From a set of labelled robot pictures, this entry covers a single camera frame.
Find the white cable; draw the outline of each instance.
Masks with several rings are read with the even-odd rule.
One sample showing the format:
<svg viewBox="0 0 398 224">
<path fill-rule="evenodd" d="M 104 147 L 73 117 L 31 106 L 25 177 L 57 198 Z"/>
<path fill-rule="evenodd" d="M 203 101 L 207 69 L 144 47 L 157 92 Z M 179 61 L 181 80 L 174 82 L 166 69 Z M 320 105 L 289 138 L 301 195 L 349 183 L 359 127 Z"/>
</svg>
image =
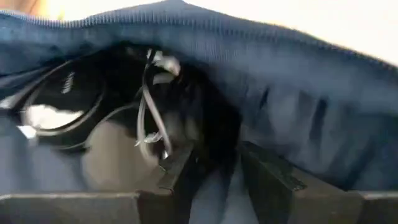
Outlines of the white cable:
<svg viewBox="0 0 398 224">
<path fill-rule="evenodd" d="M 165 146 L 165 151 L 167 152 L 168 155 L 171 155 L 173 153 L 172 149 L 172 144 L 169 138 L 169 135 L 167 134 L 166 127 L 164 125 L 164 122 L 162 120 L 162 117 L 160 116 L 160 113 L 156 107 L 155 102 L 152 99 L 152 96 L 149 93 L 149 89 L 146 83 L 146 71 L 149 68 L 151 64 L 151 53 L 149 55 L 149 63 L 145 66 L 144 73 L 143 73 L 143 78 L 142 78 L 142 98 L 141 102 L 139 105 L 139 110 L 138 110 L 138 116 L 137 116 L 137 140 L 140 143 L 139 144 L 139 149 L 142 152 L 142 155 L 146 157 L 148 160 L 153 161 L 154 156 L 151 156 L 149 154 L 149 149 L 147 147 L 147 143 L 145 142 L 145 110 L 146 110 L 146 105 L 148 105 L 149 111 L 152 114 L 152 117 L 154 118 L 154 121 L 159 129 L 160 134 L 163 137 L 163 142 Z"/>
</svg>

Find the zipper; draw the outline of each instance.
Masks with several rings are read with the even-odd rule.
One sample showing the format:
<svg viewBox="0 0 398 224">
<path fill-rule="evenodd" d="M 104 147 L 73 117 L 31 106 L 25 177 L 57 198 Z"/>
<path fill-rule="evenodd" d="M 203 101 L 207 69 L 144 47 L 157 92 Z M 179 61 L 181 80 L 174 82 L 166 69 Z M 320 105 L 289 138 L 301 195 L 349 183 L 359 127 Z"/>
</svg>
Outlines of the zipper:
<svg viewBox="0 0 398 224">
<path fill-rule="evenodd" d="M 357 51 L 347 49 L 341 46 L 337 46 L 323 40 L 317 39 L 315 37 L 310 37 L 307 34 L 303 34 L 297 31 L 299 34 L 306 36 L 303 38 L 301 35 L 291 35 L 290 33 L 282 32 L 282 30 L 288 30 L 286 28 L 270 25 L 280 29 L 278 31 L 269 31 L 258 22 L 252 22 L 258 26 L 253 28 L 262 29 L 249 29 L 242 30 L 234 28 L 230 22 L 227 22 L 225 18 L 221 19 L 222 14 L 216 14 L 213 17 L 207 17 L 206 19 L 195 19 L 194 17 L 189 18 L 189 14 L 176 14 L 167 13 L 166 11 L 134 11 L 134 13 L 126 14 L 126 11 L 121 12 L 121 10 L 109 11 L 102 14 L 97 14 L 94 16 L 87 17 L 86 19 L 77 21 L 56 21 L 45 19 L 41 17 L 30 16 L 16 11 L 0 10 L 0 16 L 9 16 L 20 21 L 27 22 L 35 26 L 44 26 L 51 29 L 81 29 L 85 27 L 92 27 L 97 25 L 106 24 L 148 24 L 148 25 L 167 25 L 167 26 L 183 26 L 193 29 L 201 29 L 207 32 L 213 32 L 223 36 L 239 37 L 244 39 L 255 39 L 255 40 L 265 40 L 265 41 L 278 41 L 287 40 L 291 42 L 296 42 L 298 44 L 307 45 L 310 47 L 316 47 L 321 50 L 327 50 L 331 52 L 336 52 L 348 57 L 357 58 L 360 60 L 365 60 L 373 65 L 377 65 L 383 69 L 393 70 L 394 73 L 398 73 L 398 68 L 391 65 L 381 59 L 374 58 Z"/>
</svg>

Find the logo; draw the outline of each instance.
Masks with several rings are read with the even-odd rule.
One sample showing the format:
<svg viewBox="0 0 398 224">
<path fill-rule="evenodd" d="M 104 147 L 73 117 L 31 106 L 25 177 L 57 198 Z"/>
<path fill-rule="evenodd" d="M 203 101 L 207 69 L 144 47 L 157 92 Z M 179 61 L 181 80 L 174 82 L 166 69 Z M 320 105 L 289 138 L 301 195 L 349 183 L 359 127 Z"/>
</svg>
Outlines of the logo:
<svg viewBox="0 0 398 224">
<path fill-rule="evenodd" d="M 71 72 L 69 73 L 69 75 L 67 76 L 67 79 L 65 81 L 65 83 L 63 84 L 63 88 L 62 88 L 62 93 L 66 94 L 69 93 L 70 90 L 72 89 L 72 85 L 73 85 L 73 76 L 75 75 L 75 72 Z"/>
</svg>

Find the cable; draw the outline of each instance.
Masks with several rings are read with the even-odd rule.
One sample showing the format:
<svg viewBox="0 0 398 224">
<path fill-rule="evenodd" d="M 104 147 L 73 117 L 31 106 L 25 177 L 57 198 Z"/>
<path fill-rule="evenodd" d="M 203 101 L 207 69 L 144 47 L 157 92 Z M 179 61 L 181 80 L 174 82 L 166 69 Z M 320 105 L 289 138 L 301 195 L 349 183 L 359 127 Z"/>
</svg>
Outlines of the cable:
<svg viewBox="0 0 398 224">
<path fill-rule="evenodd" d="M 147 143 L 145 142 L 145 108 L 146 105 L 148 105 L 149 111 L 151 112 L 154 121 L 159 129 L 160 134 L 163 137 L 163 142 L 165 146 L 165 150 L 168 155 L 171 155 L 173 153 L 172 149 L 172 144 L 169 138 L 169 135 L 167 134 L 166 127 L 164 125 L 163 119 L 160 116 L 159 110 L 156 107 L 156 104 L 154 100 L 152 99 L 152 96 L 150 95 L 149 92 L 149 87 L 147 85 L 147 71 L 153 61 L 153 58 L 155 56 L 155 51 L 151 50 L 150 55 L 148 57 L 148 61 L 145 65 L 144 72 L 142 74 L 142 98 L 141 102 L 139 105 L 139 110 L 138 110 L 138 116 L 137 116 L 137 138 L 139 141 L 139 148 L 143 154 L 148 160 L 154 159 L 154 157 L 151 157 L 149 154 L 149 150 L 147 148 Z"/>
</svg>

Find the cord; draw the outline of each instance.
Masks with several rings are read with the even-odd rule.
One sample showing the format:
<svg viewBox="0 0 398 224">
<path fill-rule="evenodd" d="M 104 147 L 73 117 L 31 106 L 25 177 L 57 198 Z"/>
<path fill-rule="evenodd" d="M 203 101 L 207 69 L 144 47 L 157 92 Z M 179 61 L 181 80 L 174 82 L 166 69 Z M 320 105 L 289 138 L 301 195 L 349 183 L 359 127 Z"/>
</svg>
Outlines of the cord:
<svg viewBox="0 0 398 224">
<path fill-rule="evenodd" d="M 146 105 L 148 105 L 149 111 L 151 112 L 151 114 L 154 118 L 154 121 L 159 129 L 159 132 L 161 133 L 161 135 L 163 137 L 163 142 L 164 142 L 164 146 L 165 146 L 165 150 L 166 150 L 167 154 L 171 155 L 171 153 L 173 153 L 172 144 L 171 144 L 169 135 L 167 134 L 167 130 L 164 125 L 163 119 L 160 116 L 159 110 L 157 109 L 152 96 L 150 95 L 149 87 L 147 85 L 147 79 L 148 79 L 147 71 L 148 71 L 154 57 L 155 57 L 155 51 L 151 50 L 149 57 L 148 57 L 148 61 L 144 68 L 144 72 L 142 74 L 142 98 L 141 98 L 141 102 L 139 105 L 138 116 L 137 116 L 137 138 L 139 141 L 139 148 L 142 152 L 142 155 L 150 161 L 153 161 L 154 157 L 150 156 L 149 150 L 147 148 L 147 143 L 145 142 L 146 132 L 145 132 L 144 125 L 145 125 Z"/>
</svg>

